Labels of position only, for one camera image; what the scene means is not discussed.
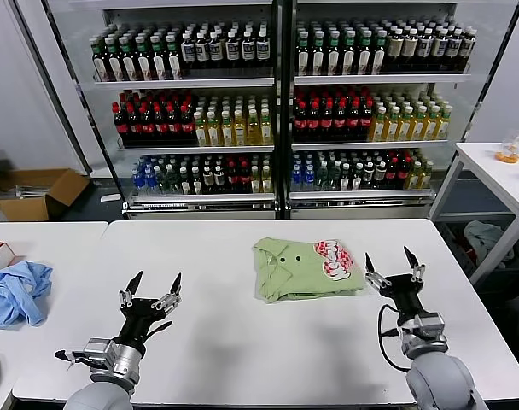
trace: bottle label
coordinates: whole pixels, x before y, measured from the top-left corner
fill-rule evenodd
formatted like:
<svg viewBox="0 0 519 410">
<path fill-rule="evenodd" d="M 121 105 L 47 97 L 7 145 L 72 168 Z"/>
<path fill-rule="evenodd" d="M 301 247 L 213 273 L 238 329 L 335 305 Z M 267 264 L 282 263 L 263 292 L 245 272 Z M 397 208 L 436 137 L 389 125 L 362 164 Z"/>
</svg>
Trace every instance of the bottle label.
<svg viewBox="0 0 519 410">
<path fill-rule="evenodd" d="M 194 62 L 195 57 L 195 45 L 182 43 L 182 58 L 185 62 Z"/>
<path fill-rule="evenodd" d="M 359 126 L 359 119 L 358 118 L 347 118 L 347 126 L 349 128 L 354 128 L 356 126 Z"/>
<path fill-rule="evenodd" d="M 214 147 L 219 147 L 218 130 L 216 128 L 208 128 L 208 135 L 210 136 L 210 142 L 212 145 Z"/>
<path fill-rule="evenodd" d="M 149 61 L 146 57 L 138 57 L 138 64 L 142 69 L 144 81 L 151 81 L 151 70 L 149 69 Z"/>
<path fill-rule="evenodd" d="M 408 190 L 415 190 L 417 188 L 417 181 L 419 180 L 419 177 L 417 175 L 413 175 L 410 178 L 410 182 L 407 185 Z"/>
<path fill-rule="evenodd" d="M 236 144 L 239 146 L 244 145 L 244 128 L 235 127 Z"/>
<path fill-rule="evenodd" d="M 222 45 L 220 43 L 208 45 L 208 50 L 210 51 L 210 59 L 213 62 L 219 62 L 223 60 L 224 54 L 222 53 Z"/>
<path fill-rule="evenodd" d="M 364 128 L 369 128 L 371 125 L 371 118 L 361 118 L 360 119 L 360 126 Z"/>
<path fill-rule="evenodd" d="M 124 81 L 123 78 L 123 70 L 121 69 L 120 61 L 117 58 L 110 58 L 109 65 L 112 66 L 112 71 L 114 71 L 115 81 Z"/>
<path fill-rule="evenodd" d="M 168 62 L 171 65 L 172 77 L 174 79 L 182 79 L 182 72 L 180 71 L 180 60 L 176 56 L 168 57 Z"/>
<path fill-rule="evenodd" d="M 394 141 L 394 137 L 396 136 L 396 128 L 398 128 L 397 122 L 391 122 L 388 125 L 387 141 Z"/>
<path fill-rule="evenodd" d="M 331 118 L 328 118 L 328 119 L 322 118 L 320 120 L 320 126 L 322 128 L 331 128 L 331 123 L 332 123 L 332 119 Z"/>
<path fill-rule="evenodd" d="M 410 131 L 410 123 L 402 122 L 402 126 L 399 128 L 397 141 L 405 141 L 407 139 L 407 133 Z"/>
<path fill-rule="evenodd" d="M 415 48 L 417 47 L 416 38 L 406 38 L 404 45 L 402 45 L 402 55 L 405 57 L 413 57 L 415 55 Z"/>
<path fill-rule="evenodd" d="M 450 38 L 447 43 L 446 56 L 454 57 L 458 53 L 458 49 L 461 47 L 463 40 L 461 38 Z"/>
<path fill-rule="evenodd" d="M 354 51 L 346 51 L 343 56 L 343 75 L 349 75 L 353 67 Z"/>
<path fill-rule="evenodd" d="M 337 71 L 337 62 L 339 61 L 339 52 L 331 51 L 328 57 L 328 75 L 335 75 Z"/>
<path fill-rule="evenodd" d="M 182 131 L 182 125 L 180 123 L 169 124 L 168 129 L 171 132 L 180 132 L 180 131 Z"/>
<path fill-rule="evenodd" d="M 345 125 L 345 119 L 336 118 L 334 119 L 334 127 L 342 129 Z"/>
<path fill-rule="evenodd" d="M 387 54 L 391 57 L 398 57 L 402 51 L 403 44 L 403 38 L 391 38 L 390 40 L 388 40 Z"/>
<path fill-rule="evenodd" d="M 474 44 L 474 40 L 470 38 L 465 38 L 461 43 L 461 48 L 458 49 L 458 54 L 461 57 L 470 57 L 470 53 L 472 52 L 472 45 Z"/>
<path fill-rule="evenodd" d="M 312 56 L 312 75 L 320 75 L 323 58 L 324 53 L 320 51 L 315 51 L 314 55 Z"/>
<path fill-rule="evenodd" d="M 123 58 L 123 65 L 125 66 L 126 74 L 130 81 L 138 81 L 137 70 L 134 67 L 134 61 L 130 57 Z"/>
<path fill-rule="evenodd" d="M 189 182 L 182 182 L 182 192 L 184 193 L 184 195 L 189 195 L 190 194 L 190 183 Z"/>
<path fill-rule="evenodd" d="M 210 58 L 208 55 L 207 45 L 205 43 L 195 43 L 195 51 L 197 60 L 200 62 L 207 62 Z"/>
<path fill-rule="evenodd" d="M 258 60 L 269 60 L 271 51 L 269 50 L 269 40 L 256 42 L 256 53 L 258 53 Z"/>
<path fill-rule="evenodd" d="M 201 128 L 197 128 L 195 130 L 195 134 L 197 136 L 197 142 L 200 147 L 204 147 L 207 144 L 207 136 L 205 135 L 205 130 Z"/>
<path fill-rule="evenodd" d="M 381 141 L 381 135 L 382 135 L 382 128 L 384 124 L 382 122 L 377 122 L 376 127 L 373 130 L 373 140 L 374 141 Z"/>
<path fill-rule="evenodd" d="M 202 184 L 201 184 L 201 181 L 195 181 L 193 183 L 193 188 L 195 189 L 196 195 L 202 194 Z"/>
<path fill-rule="evenodd" d="M 270 126 L 261 127 L 261 137 L 263 139 L 263 145 L 268 145 L 271 143 L 271 127 Z"/>
<path fill-rule="evenodd" d="M 253 60 L 254 58 L 256 58 L 256 47 L 255 47 L 255 44 L 254 42 L 246 42 L 246 41 L 243 41 L 241 43 L 242 45 L 242 58 L 249 62 L 251 60 Z"/>
<path fill-rule="evenodd" d="M 360 182 L 362 182 L 360 177 L 353 179 L 353 190 L 357 190 L 360 187 Z"/>
<path fill-rule="evenodd" d="M 373 55 L 373 65 L 371 66 L 371 74 L 378 75 L 381 72 L 382 60 L 385 58 L 385 52 L 378 50 Z"/>
<path fill-rule="evenodd" d="M 447 40 L 435 38 L 434 45 L 432 46 L 432 51 L 430 51 L 430 54 L 432 54 L 432 56 L 441 57 L 446 53 L 446 47 Z"/>
<path fill-rule="evenodd" d="M 96 71 L 98 72 L 98 75 L 100 76 L 100 80 L 102 82 L 109 81 L 108 71 L 106 71 L 106 67 L 104 66 L 104 61 L 102 61 L 100 58 L 95 58 L 93 60 L 93 63 L 95 64 Z"/>
<path fill-rule="evenodd" d="M 415 51 L 416 56 L 426 57 L 430 54 L 430 48 L 432 47 L 432 40 L 428 38 L 421 38 L 417 42 L 417 48 Z"/>
<path fill-rule="evenodd" d="M 231 128 L 224 127 L 223 133 L 224 133 L 224 144 L 226 147 L 230 147 L 231 145 L 233 145 L 233 132 L 231 131 Z"/>
<path fill-rule="evenodd" d="M 154 57 L 155 71 L 158 79 L 166 79 L 165 62 L 159 56 Z"/>
<path fill-rule="evenodd" d="M 362 51 L 359 58 L 359 71 L 358 75 L 364 75 L 368 67 L 368 61 L 370 60 L 370 52 Z"/>
<path fill-rule="evenodd" d="M 348 189 L 348 178 L 341 178 L 341 190 Z"/>
<path fill-rule="evenodd" d="M 227 53 L 227 59 L 230 62 L 235 62 L 239 58 L 241 58 L 241 53 L 239 50 L 238 43 L 225 43 L 225 51 Z"/>
</svg>

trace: bottle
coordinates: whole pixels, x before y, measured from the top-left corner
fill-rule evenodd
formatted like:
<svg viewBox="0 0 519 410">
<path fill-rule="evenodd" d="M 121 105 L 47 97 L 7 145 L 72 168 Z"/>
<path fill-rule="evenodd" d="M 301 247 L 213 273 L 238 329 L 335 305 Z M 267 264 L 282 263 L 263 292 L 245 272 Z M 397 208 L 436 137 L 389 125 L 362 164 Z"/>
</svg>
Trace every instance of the bottle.
<svg viewBox="0 0 519 410">
<path fill-rule="evenodd" d="M 108 37 L 105 40 L 106 46 L 108 48 L 108 62 L 110 65 L 110 69 L 108 70 L 108 76 L 112 81 L 125 81 L 125 77 L 123 76 L 123 68 L 121 68 L 120 64 L 120 52 L 117 50 L 117 45 L 115 44 L 115 38 Z"/>
<path fill-rule="evenodd" d="M 307 47 L 308 37 L 308 32 L 300 32 L 300 42 L 296 51 L 297 64 L 295 71 L 297 72 L 297 75 L 307 74 L 307 64 L 309 61 L 309 49 Z"/>
<path fill-rule="evenodd" d="M 417 115 L 411 120 L 411 133 L 408 134 L 408 141 L 421 141 L 423 128 L 425 127 L 426 113 L 427 108 L 424 105 L 419 105 Z"/>
<path fill-rule="evenodd" d="M 314 46 L 311 50 L 312 75 L 320 75 L 324 64 L 324 32 L 317 30 L 314 33 Z"/>
<path fill-rule="evenodd" d="M 370 62 L 370 41 L 371 41 L 371 31 L 364 30 L 362 32 L 362 40 L 360 41 L 360 46 L 357 49 L 358 54 L 358 75 L 366 74 L 368 68 L 368 62 Z"/>
<path fill-rule="evenodd" d="M 415 48 L 415 63 L 413 64 L 415 71 L 427 70 L 430 50 L 432 49 L 433 42 L 434 36 L 432 35 L 432 29 L 425 28 L 423 36 L 417 39 L 417 47 Z"/>
<path fill-rule="evenodd" d="M 447 43 L 447 29 L 442 28 L 440 34 L 436 36 L 432 44 L 432 50 L 430 51 L 430 67 L 434 71 L 440 71 L 441 63 L 443 62 L 444 54 L 446 53 Z"/>
<path fill-rule="evenodd" d="M 385 119 L 382 141 L 394 141 L 399 124 L 399 107 L 393 106 L 390 115 Z"/>
<path fill-rule="evenodd" d="M 399 71 L 399 56 L 404 44 L 402 37 L 402 29 L 397 28 L 388 39 L 387 63 L 385 65 L 387 73 L 396 73 Z"/>
<path fill-rule="evenodd" d="M 210 137 L 210 144 L 213 147 L 223 147 L 223 139 L 219 129 L 218 119 L 213 111 L 208 111 L 208 136 Z"/>
<path fill-rule="evenodd" d="M 271 117 L 268 108 L 261 109 L 261 143 L 262 145 L 273 144 Z"/>
<path fill-rule="evenodd" d="M 473 28 L 467 28 L 464 32 L 463 42 L 461 43 L 460 49 L 458 49 L 458 57 L 455 61 L 456 71 L 463 73 L 468 64 L 468 59 L 472 53 L 472 49 L 475 46 L 475 35 L 477 30 Z"/>
<path fill-rule="evenodd" d="M 432 175 L 432 167 L 434 163 L 427 161 L 426 167 L 420 172 L 419 180 L 417 181 L 418 190 L 427 190 L 430 187 L 430 177 Z"/>
<path fill-rule="evenodd" d="M 419 180 L 419 176 L 421 175 L 421 162 L 415 161 L 413 162 L 413 168 L 410 171 L 407 179 L 404 182 L 405 190 L 416 190 L 417 182 Z"/>
<path fill-rule="evenodd" d="M 381 73 L 382 63 L 385 58 L 385 44 L 387 42 L 387 32 L 380 30 L 377 33 L 376 45 L 372 51 L 371 57 L 371 74 L 378 75 Z"/>
<path fill-rule="evenodd" d="M 235 124 L 233 125 L 233 129 L 235 130 L 236 145 L 242 147 L 246 144 L 247 133 L 240 109 L 235 110 Z"/>
<path fill-rule="evenodd" d="M 373 188 L 379 189 L 382 186 L 382 182 L 385 179 L 385 173 L 387 173 L 387 164 L 385 161 L 379 161 L 376 165 L 376 171 L 373 174 Z"/>
<path fill-rule="evenodd" d="M 382 131 L 385 126 L 385 114 L 387 109 L 385 107 L 379 107 L 373 126 L 370 127 L 370 134 L 368 137 L 369 141 L 380 142 L 382 141 Z"/>
<path fill-rule="evenodd" d="M 244 39 L 241 43 L 242 59 L 245 67 L 253 67 L 256 59 L 256 43 L 252 38 L 251 32 L 244 32 Z"/>
<path fill-rule="evenodd" d="M 363 176 L 364 176 L 364 164 L 362 162 L 358 162 L 356 164 L 356 167 L 354 168 L 352 190 L 357 190 L 360 187 Z"/>
<path fill-rule="evenodd" d="M 197 41 L 195 42 L 195 54 L 199 63 L 199 68 L 208 68 L 210 62 L 210 54 L 208 53 L 208 41 L 202 32 L 197 33 Z"/>
<path fill-rule="evenodd" d="M 210 53 L 211 68 L 221 68 L 224 60 L 221 41 L 216 32 L 210 33 L 210 42 L 208 43 L 208 52 Z"/>
<path fill-rule="evenodd" d="M 229 111 L 222 111 L 222 133 L 224 134 L 225 147 L 235 145 L 233 141 L 236 141 L 236 138 L 233 135 L 233 124 Z"/>
<path fill-rule="evenodd" d="M 92 63 L 95 65 L 98 80 L 101 82 L 109 81 L 108 70 L 104 62 L 104 53 L 102 52 L 102 44 L 98 38 L 89 39 L 92 48 Z"/>
<path fill-rule="evenodd" d="M 153 62 L 150 61 L 150 55 L 148 51 L 148 44 L 142 36 L 138 36 L 135 39 L 138 48 L 138 65 L 140 71 L 142 71 L 142 78 L 144 81 L 151 81 L 153 78 Z"/>
<path fill-rule="evenodd" d="M 412 28 L 405 36 L 400 52 L 399 67 L 401 72 L 409 73 L 412 70 L 412 63 L 417 49 L 417 29 Z"/>
<path fill-rule="evenodd" d="M 433 105 L 430 109 L 429 117 L 424 123 L 423 133 L 420 137 L 421 140 L 432 141 L 434 138 L 434 130 L 438 124 L 438 117 L 440 117 L 440 107 Z"/>
<path fill-rule="evenodd" d="M 341 74 L 350 75 L 355 72 L 355 65 L 357 62 L 354 59 L 354 37 L 356 32 L 353 30 L 345 31 L 345 47 L 341 52 L 343 54 L 343 67 Z"/>
<path fill-rule="evenodd" d="M 412 113 L 413 107 L 408 105 L 404 108 L 404 113 L 399 119 L 398 128 L 396 129 L 396 139 L 394 141 L 408 141 Z"/>
<path fill-rule="evenodd" d="M 225 43 L 225 54 L 227 55 L 227 62 L 229 68 L 237 68 L 241 65 L 241 42 L 236 37 L 235 32 L 230 31 L 228 40 Z"/>
<path fill-rule="evenodd" d="M 449 127 L 449 117 L 451 117 L 452 110 L 453 107 L 451 105 L 444 106 L 441 117 L 438 118 L 438 124 L 436 124 L 434 129 L 432 139 L 447 139 L 447 128 Z"/>
<path fill-rule="evenodd" d="M 333 30 L 329 33 L 329 48 L 328 48 L 328 75 L 336 75 L 341 72 L 341 65 L 339 61 L 339 32 Z"/>
</svg>

